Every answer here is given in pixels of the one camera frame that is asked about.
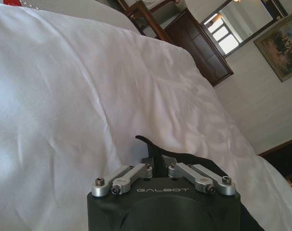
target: bed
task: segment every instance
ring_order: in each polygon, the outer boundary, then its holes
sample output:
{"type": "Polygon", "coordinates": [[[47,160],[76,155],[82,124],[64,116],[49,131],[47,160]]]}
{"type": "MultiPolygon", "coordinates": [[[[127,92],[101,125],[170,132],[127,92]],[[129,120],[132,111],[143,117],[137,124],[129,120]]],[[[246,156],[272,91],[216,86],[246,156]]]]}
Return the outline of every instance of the bed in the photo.
{"type": "Polygon", "coordinates": [[[213,160],[266,231],[292,231],[292,189],[188,52],[93,4],[113,26],[0,5],[0,230],[86,231],[93,180],[146,157],[143,135],[213,160]]]}

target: mirror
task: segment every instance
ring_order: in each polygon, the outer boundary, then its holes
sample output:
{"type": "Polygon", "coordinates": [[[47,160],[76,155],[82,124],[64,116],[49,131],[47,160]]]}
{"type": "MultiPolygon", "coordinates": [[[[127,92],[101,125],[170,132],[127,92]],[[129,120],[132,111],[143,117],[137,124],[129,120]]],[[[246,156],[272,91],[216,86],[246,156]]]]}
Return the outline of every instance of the mirror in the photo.
{"type": "Polygon", "coordinates": [[[284,16],[287,13],[278,0],[228,0],[202,25],[227,56],[284,16]]]}

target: picture frame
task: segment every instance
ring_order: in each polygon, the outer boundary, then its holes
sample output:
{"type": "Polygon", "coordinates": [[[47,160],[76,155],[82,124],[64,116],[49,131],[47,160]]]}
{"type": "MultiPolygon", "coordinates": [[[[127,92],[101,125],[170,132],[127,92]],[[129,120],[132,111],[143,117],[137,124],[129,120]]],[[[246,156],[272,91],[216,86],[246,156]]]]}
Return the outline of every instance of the picture frame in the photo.
{"type": "Polygon", "coordinates": [[[292,77],[292,14],[254,41],[281,82],[292,77]]]}

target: red object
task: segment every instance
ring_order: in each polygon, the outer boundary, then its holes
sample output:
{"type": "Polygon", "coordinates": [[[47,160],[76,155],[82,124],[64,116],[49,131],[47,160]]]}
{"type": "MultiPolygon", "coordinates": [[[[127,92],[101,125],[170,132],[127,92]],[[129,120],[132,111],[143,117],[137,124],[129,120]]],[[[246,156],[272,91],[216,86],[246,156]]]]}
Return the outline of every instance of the red object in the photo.
{"type": "Polygon", "coordinates": [[[22,6],[19,0],[3,0],[3,4],[11,5],[11,6],[22,6]]]}

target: bolt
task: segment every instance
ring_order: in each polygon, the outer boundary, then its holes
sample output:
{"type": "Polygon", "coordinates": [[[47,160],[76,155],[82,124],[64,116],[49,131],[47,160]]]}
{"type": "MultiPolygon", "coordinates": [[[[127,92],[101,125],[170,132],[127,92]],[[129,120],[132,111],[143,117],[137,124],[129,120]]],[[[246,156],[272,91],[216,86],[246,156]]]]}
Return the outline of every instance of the bolt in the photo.
{"type": "Polygon", "coordinates": [[[205,191],[207,194],[214,194],[215,193],[215,187],[213,184],[209,184],[206,186],[205,191]]]}
{"type": "Polygon", "coordinates": [[[102,186],[102,185],[104,185],[104,178],[102,178],[102,177],[99,177],[99,178],[97,178],[96,179],[96,181],[95,181],[95,183],[96,183],[96,186],[102,186]]]}
{"type": "Polygon", "coordinates": [[[120,187],[118,185],[113,186],[111,192],[113,195],[118,195],[120,193],[120,187]]]}
{"type": "Polygon", "coordinates": [[[231,185],[232,184],[232,179],[228,176],[222,177],[222,183],[226,185],[231,185]]]}

